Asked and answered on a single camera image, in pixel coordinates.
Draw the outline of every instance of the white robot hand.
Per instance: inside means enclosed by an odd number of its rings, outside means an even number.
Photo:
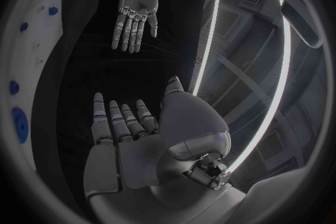
[[[120,0],[119,16],[117,18],[112,49],[118,47],[119,39],[123,33],[122,51],[139,52],[143,35],[144,23],[148,19],[151,25],[151,35],[157,35],[158,0]]]

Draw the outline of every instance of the curved light strip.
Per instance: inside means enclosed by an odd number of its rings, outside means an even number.
[[[217,18],[219,3],[220,3],[220,0],[214,0],[213,15],[212,15],[212,20],[211,20],[210,32],[209,32],[209,36],[208,36],[206,50],[204,52],[202,64],[200,65],[200,70],[199,70],[199,73],[198,73],[198,77],[197,77],[194,92],[193,92],[193,95],[195,95],[195,96],[197,95],[199,85],[200,85],[200,82],[201,82],[202,77],[204,75],[204,70],[206,68],[206,64],[207,64],[207,60],[208,60],[208,56],[209,56],[209,52],[210,52],[210,46],[211,46],[211,43],[212,43],[214,26],[216,24],[216,18]]]
[[[283,34],[284,34],[284,46],[283,46],[283,60],[282,60],[282,68],[280,73],[280,78],[278,82],[277,90],[274,94],[273,101],[269,107],[269,110],[260,125],[259,129],[257,130],[255,136],[248,144],[248,146],[244,149],[242,154],[237,158],[237,160],[227,169],[227,172],[235,171],[239,165],[242,164],[243,161],[250,155],[252,150],[257,146],[261,138],[263,137],[264,133],[266,132],[268,126],[270,125],[280,103],[284,87],[286,85],[288,69],[290,67],[290,58],[291,58],[291,28],[288,21],[283,18]]]

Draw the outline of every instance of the led light strip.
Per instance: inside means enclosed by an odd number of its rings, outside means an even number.
[[[248,146],[244,149],[242,154],[237,158],[237,160],[227,169],[227,172],[235,171],[242,162],[250,155],[252,150],[257,146],[261,138],[263,137],[264,133],[266,132],[267,128],[269,127],[281,100],[284,87],[286,85],[288,70],[290,67],[290,58],[291,58],[291,28],[288,21],[283,18],[283,34],[284,34],[284,46],[283,46],[283,60],[282,60],[282,68],[280,73],[280,78],[278,82],[277,90],[274,94],[273,101],[268,109],[268,112],[260,125],[259,129],[257,130],[255,136],[248,144]]]
[[[193,92],[193,95],[195,95],[195,96],[197,95],[199,85],[200,85],[200,82],[202,81],[202,77],[204,75],[204,70],[206,68],[206,64],[207,64],[207,61],[208,61],[210,46],[211,46],[211,43],[212,43],[212,37],[213,37],[213,32],[214,32],[214,26],[216,24],[216,18],[217,18],[219,3],[220,3],[220,0],[214,0],[213,15],[212,15],[212,20],[211,20],[210,32],[209,32],[209,36],[208,36],[206,50],[204,52],[202,64],[200,65],[200,70],[199,70],[199,73],[198,73],[198,77],[197,77],[194,92]]]

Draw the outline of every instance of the blue button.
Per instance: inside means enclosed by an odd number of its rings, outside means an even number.
[[[16,133],[21,144],[25,143],[28,137],[28,121],[26,114],[20,108],[12,110],[12,116]]]
[[[57,13],[58,13],[58,8],[56,8],[56,7],[49,8],[49,15],[54,16]]]
[[[27,22],[24,22],[23,24],[21,24],[20,26],[20,31],[26,31],[28,28],[28,23]]]
[[[16,81],[12,80],[10,82],[10,92],[11,92],[11,95],[17,94],[19,90],[20,90],[19,84]]]

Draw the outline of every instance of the blue knob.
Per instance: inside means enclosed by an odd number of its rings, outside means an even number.
[[[16,133],[21,144],[25,143],[28,137],[28,120],[26,114],[20,108],[12,110],[12,116]]]
[[[11,95],[17,94],[19,90],[20,90],[19,84],[16,81],[11,81],[10,82]]]
[[[56,7],[49,8],[49,15],[54,16],[57,13],[58,13],[58,8],[56,8]]]
[[[24,22],[23,24],[21,24],[20,26],[20,31],[26,31],[28,28],[28,23],[27,22]]]

